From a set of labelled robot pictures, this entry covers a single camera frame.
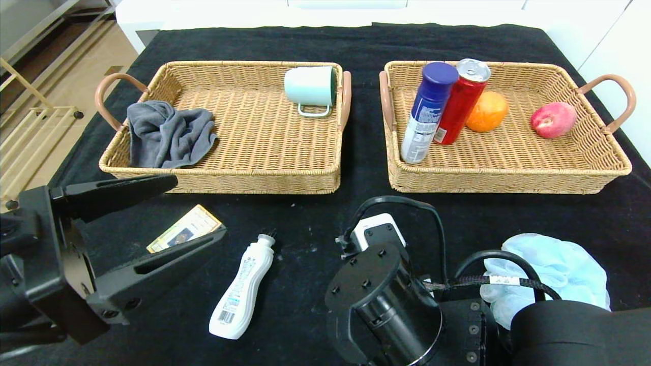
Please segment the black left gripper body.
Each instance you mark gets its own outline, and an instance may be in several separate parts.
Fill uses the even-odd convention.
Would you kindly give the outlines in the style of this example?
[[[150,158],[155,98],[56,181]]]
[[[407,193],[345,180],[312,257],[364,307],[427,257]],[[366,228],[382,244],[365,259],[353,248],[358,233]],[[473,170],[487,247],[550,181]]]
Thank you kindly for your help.
[[[109,325],[86,301],[95,289],[81,236],[50,189],[19,194],[18,208],[2,214],[2,345],[85,344],[104,334]]]

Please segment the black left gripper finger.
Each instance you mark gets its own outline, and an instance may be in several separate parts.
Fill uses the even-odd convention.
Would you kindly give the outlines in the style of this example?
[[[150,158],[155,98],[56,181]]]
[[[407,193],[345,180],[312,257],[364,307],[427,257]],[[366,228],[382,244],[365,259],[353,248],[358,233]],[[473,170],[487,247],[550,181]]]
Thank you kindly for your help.
[[[72,219],[92,222],[177,187],[173,174],[147,175],[68,185],[50,190],[54,208]]]
[[[226,234],[221,225],[209,234],[114,268],[96,278],[96,291],[86,301],[107,324],[127,325],[204,266]]]

